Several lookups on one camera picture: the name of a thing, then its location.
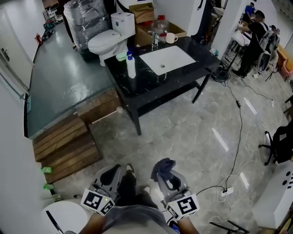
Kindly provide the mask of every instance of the white toilet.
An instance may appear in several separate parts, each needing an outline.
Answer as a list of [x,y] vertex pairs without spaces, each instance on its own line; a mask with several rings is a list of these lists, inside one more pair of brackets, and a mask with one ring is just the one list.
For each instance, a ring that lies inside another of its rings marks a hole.
[[104,31],[88,42],[90,52],[99,55],[101,65],[105,59],[127,51],[127,38],[135,35],[134,15],[127,12],[116,12],[111,15],[113,30]]
[[54,202],[41,212],[42,219],[52,234],[72,231],[79,233],[92,212],[81,206],[81,199]]

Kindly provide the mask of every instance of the rectangular sink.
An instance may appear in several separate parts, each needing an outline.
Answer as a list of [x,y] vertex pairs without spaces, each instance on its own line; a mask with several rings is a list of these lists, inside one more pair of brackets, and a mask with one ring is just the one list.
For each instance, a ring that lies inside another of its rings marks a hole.
[[178,46],[146,53],[140,57],[157,75],[195,63],[195,60]]

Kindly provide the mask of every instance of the toilet base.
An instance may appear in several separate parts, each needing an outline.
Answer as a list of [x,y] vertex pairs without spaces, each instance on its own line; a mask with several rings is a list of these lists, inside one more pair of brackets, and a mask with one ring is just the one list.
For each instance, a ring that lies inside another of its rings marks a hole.
[[105,59],[113,57],[123,51],[128,51],[127,48],[127,39],[119,42],[115,46],[113,46],[110,50],[105,51],[104,53],[99,54],[100,64],[102,67],[105,67]]

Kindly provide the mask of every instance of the white bottle with blue cap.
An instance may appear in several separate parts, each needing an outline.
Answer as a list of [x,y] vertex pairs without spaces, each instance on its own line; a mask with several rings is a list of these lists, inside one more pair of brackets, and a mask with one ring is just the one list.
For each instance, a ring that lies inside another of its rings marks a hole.
[[132,56],[131,51],[127,52],[127,71],[128,71],[128,76],[130,78],[135,78],[136,76],[136,61],[134,59],[134,57]]

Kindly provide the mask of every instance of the toilet lid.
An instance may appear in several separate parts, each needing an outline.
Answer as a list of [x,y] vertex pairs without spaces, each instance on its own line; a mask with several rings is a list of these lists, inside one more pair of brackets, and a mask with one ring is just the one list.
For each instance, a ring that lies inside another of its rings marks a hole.
[[42,218],[52,233],[79,233],[87,224],[88,212],[72,200],[55,202],[42,210]]
[[112,29],[104,31],[95,37],[93,37],[89,42],[88,42],[88,47],[89,48],[102,48],[104,46],[112,45],[119,39],[121,35]]

